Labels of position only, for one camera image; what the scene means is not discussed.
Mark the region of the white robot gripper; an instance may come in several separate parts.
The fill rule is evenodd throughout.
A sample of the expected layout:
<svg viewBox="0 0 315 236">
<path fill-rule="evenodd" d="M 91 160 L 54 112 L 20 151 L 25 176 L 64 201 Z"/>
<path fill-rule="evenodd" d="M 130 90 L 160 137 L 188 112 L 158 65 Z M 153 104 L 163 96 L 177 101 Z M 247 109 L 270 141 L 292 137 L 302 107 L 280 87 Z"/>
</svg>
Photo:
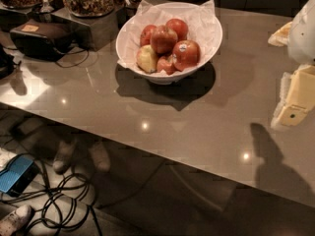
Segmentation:
<svg viewBox="0 0 315 236">
<path fill-rule="evenodd" d="M 277 47 L 287 45 L 288 56 L 300 65 L 281 79 L 280 102 L 272 128 L 288 128 L 300 124 L 315 107 L 315 0 L 308 0 L 292 23 L 288 22 L 268 39 Z"/>
</svg>

